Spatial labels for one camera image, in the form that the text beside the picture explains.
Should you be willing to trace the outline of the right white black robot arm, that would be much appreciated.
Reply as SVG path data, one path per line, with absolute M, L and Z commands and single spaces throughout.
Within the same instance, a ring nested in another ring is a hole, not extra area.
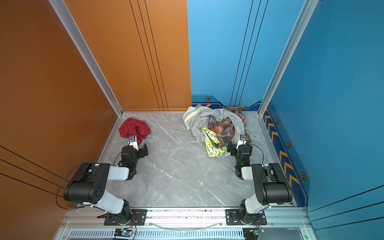
M 292 189 L 278 163 L 251 164 L 252 144 L 235 146 L 229 143 L 228 152 L 235 157 L 235 174 L 241 180 L 254 184 L 251 197 L 242 200 L 235 223 L 244 225 L 266 225 L 264 211 L 275 205 L 293 200 Z

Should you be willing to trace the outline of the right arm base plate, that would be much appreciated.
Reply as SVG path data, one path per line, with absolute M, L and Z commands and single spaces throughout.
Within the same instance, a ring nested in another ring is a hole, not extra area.
M 265 213 L 261 214 L 242 214 L 239 209 L 226 209 L 226 222 L 229 226 L 235 225 L 255 225 L 266 226 L 267 218 Z

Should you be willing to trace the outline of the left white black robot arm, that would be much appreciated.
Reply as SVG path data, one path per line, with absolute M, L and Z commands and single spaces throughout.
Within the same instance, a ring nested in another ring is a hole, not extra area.
M 127 200 L 114 196 L 106 190 L 108 181 L 129 181 L 137 174 L 138 161 L 148 155 L 148 146 L 136 149 L 128 145 L 122 148 L 122 160 L 111 164 L 82 163 L 69 181 L 64 199 L 68 202 L 86 204 L 105 213 L 105 226 L 143 226 L 147 210 L 131 210 Z

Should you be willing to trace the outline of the red cloth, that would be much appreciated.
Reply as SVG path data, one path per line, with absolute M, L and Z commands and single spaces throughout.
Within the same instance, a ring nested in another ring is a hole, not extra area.
M 144 121 L 128 118 L 120 126 L 119 133 L 122 138 L 136 136 L 137 144 L 139 146 L 142 141 L 146 139 L 149 134 L 151 134 L 151 129 L 148 124 Z

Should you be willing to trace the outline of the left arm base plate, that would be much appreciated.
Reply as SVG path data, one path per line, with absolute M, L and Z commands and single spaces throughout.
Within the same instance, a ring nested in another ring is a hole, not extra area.
M 147 217 L 146 209 L 129 210 L 127 214 L 105 214 L 105 226 L 143 226 Z

